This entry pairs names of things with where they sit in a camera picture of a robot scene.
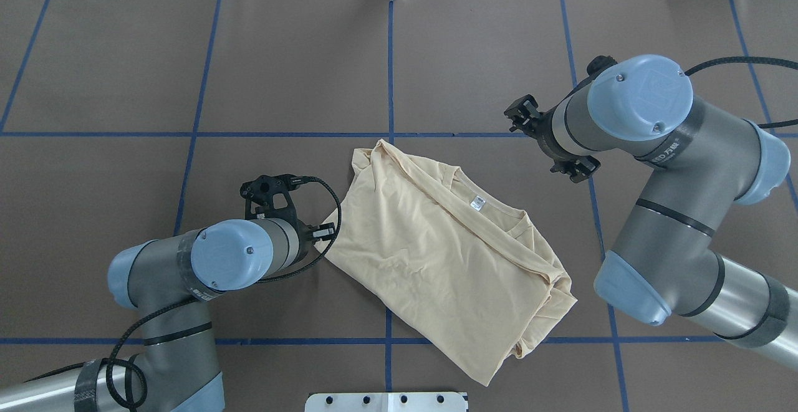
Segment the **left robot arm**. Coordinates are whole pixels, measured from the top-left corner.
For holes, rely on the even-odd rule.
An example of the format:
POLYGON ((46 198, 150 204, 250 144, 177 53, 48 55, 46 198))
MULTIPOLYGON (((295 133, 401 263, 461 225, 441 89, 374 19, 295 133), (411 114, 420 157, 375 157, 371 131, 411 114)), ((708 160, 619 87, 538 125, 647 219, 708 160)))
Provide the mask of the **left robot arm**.
POLYGON ((3 411, 222 411, 209 302, 265 281, 334 242, 337 225, 231 219, 120 252, 109 292, 139 315, 106 357, 2 389, 3 411))

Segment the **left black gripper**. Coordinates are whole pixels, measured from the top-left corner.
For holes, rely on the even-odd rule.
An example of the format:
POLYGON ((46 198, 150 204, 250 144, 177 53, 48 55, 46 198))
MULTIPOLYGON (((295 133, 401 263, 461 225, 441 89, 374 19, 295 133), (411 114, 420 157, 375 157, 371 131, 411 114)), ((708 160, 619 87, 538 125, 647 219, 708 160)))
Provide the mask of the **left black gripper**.
POLYGON ((317 226, 308 225, 296 219, 290 221, 292 231, 290 233, 290 262, 300 262, 310 251, 313 242, 330 242, 337 237, 337 226, 335 224, 320 224, 317 226))

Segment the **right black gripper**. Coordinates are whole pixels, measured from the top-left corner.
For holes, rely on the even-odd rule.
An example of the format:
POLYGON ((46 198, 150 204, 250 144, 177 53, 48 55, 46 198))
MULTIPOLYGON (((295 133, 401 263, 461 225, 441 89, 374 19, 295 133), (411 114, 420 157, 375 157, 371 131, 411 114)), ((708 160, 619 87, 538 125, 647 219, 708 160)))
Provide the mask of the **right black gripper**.
POLYGON ((550 109, 541 113, 538 108, 538 102, 531 94, 515 100, 504 111, 504 116, 511 122, 508 130, 511 133, 519 130, 535 139, 542 152, 553 161, 551 173, 564 174, 574 184, 590 179, 601 168, 601 162, 595 157, 576 155, 565 150, 555 139, 554 111, 550 109))

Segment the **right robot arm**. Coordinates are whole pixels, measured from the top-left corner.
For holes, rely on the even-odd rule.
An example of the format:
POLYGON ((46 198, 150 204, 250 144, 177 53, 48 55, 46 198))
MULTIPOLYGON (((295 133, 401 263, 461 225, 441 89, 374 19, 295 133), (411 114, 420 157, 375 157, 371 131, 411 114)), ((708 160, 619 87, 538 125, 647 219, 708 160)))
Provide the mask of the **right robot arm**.
POLYGON ((595 277, 600 298, 652 327, 684 317, 796 369, 796 291, 710 248, 732 205, 763 201, 786 180, 789 148, 696 95, 695 72, 655 54, 598 56, 558 105, 539 111, 527 94, 504 116, 573 183, 600 168, 602 151, 651 168, 595 277))

